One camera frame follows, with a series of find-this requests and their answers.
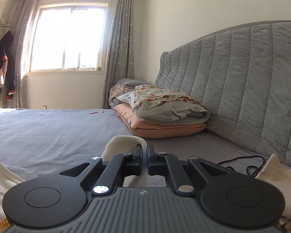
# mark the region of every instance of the orange pillow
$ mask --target orange pillow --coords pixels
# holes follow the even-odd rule
[[[199,133],[207,127],[204,123],[193,125],[163,125],[141,122],[138,120],[136,114],[133,113],[133,109],[128,103],[119,104],[113,109],[130,131],[138,137],[168,138],[189,136]]]

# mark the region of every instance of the bed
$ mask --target bed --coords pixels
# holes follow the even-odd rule
[[[212,33],[164,52],[156,86],[203,101],[208,130],[146,139],[156,152],[214,163],[278,155],[291,167],[291,21],[257,22]],[[102,155],[117,135],[132,135],[113,110],[0,109],[0,161],[24,180]],[[231,165],[246,173],[260,158]],[[164,180],[149,178],[152,186]]]

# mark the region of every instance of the gray quilted headboard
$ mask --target gray quilted headboard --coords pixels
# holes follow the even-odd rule
[[[210,131],[291,166],[291,21],[215,32],[160,62],[155,85],[202,101]]]

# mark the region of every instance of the window sill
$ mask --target window sill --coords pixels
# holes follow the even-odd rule
[[[25,76],[41,76],[41,75],[58,75],[58,74],[104,74],[104,71],[52,71],[52,70],[39,70],[27,73]]]

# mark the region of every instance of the gray curtain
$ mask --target gray curtain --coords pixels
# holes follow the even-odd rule
[[[12,101],[1,96],[0,107],[26,108],[25,74],[30,70],[30,32],[33,28],[38,0],[15,0],[10,31],[14,36],[12,56],[15,59],[16,93]]]
[[[103,108],[109,106],[110,88],[134,77],[134,0],[116,0],[106,61]]]

